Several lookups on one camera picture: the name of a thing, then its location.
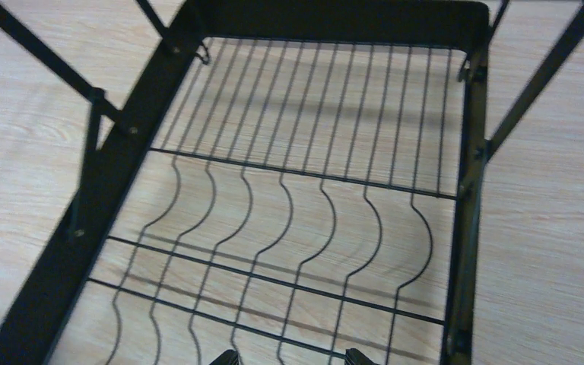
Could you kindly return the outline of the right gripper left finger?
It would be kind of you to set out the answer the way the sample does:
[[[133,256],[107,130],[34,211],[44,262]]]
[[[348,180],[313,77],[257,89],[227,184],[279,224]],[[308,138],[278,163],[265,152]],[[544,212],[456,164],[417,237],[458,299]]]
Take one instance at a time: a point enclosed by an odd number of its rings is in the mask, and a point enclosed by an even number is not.
[[[237,351],[228,349],[210,362],[210,365],[240,365],[240,356]]]

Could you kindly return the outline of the black wire dish rack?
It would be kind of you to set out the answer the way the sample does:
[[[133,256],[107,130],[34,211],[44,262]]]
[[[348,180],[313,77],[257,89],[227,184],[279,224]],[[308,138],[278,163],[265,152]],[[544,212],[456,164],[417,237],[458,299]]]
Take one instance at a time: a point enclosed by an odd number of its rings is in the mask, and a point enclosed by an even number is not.
[[[487,171],[584,202],[584,1],[0,1],[0,364],[472,364]]]

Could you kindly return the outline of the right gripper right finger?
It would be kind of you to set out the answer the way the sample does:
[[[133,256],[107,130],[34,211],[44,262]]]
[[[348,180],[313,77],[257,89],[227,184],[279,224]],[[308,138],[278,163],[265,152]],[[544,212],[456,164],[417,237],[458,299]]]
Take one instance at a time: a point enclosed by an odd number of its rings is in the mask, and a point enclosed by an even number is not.
[[[369,357],[356,348],[349,348],[344,353],[345,365],[376,365]]]

